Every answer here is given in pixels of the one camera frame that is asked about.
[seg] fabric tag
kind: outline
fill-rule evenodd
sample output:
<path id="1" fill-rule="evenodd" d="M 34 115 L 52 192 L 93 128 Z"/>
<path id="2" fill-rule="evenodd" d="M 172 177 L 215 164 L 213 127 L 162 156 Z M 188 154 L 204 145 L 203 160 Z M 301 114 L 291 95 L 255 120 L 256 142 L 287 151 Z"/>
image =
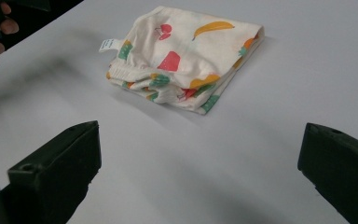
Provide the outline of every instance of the fabric tag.
<path id="1" fill-rule="evenodd" d="M 122 40 L 117 39 L 105 39 L 100 47 L 100 53 L 105 52 L 110 49 L 117 49 L 119 50 L 121 46 L 123 45 Z"/>

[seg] banana print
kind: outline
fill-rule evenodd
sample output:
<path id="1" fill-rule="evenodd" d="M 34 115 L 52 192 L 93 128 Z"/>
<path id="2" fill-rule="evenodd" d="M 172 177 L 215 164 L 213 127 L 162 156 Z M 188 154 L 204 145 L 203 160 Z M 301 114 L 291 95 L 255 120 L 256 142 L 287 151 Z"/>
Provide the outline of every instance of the banana print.
<path id="1" fill-rule="evenodd" d="M 235 63 L 234 65 L 232 65 L 233 68 L 237 69 L 238 67 L 240 67 L 241 63 L 243 61 L 243 56 L 240 57 Z"/>
<path id="2" fill-rule="evenodd" d="M 196 32 L 194 32 L 193 40 L 195 40 L 198 35 L 205 32 L 232 29 L 234 27 L 235 26 L 233 26 L 231 23 L 227 21 L 214 21 L 206 25 L 203 25 L 199 29 L 197 29 Z"/>
<path id="3" fill-rule="evenodd" d="M 246 49 L 248 49 L 248 48 L 250 48 L 251 45 L 253 44 L 253 41 L 254 41 L 254 39 L 253 39 L 253 38 L 250 38 L 250 39 L 246 40 L 246 42 L 243 44 L 243 46 L 244 46 Z"/>
<path id="4" fill-rule="evenodd" d="M 201 80 L 199 78 L 195 78 L 190 83 L 190 89 L 197 89 L 201 86 L 208 85 L 216 82 L 220 79 L 218 75 L 208 75 L 205 79 Z"/>

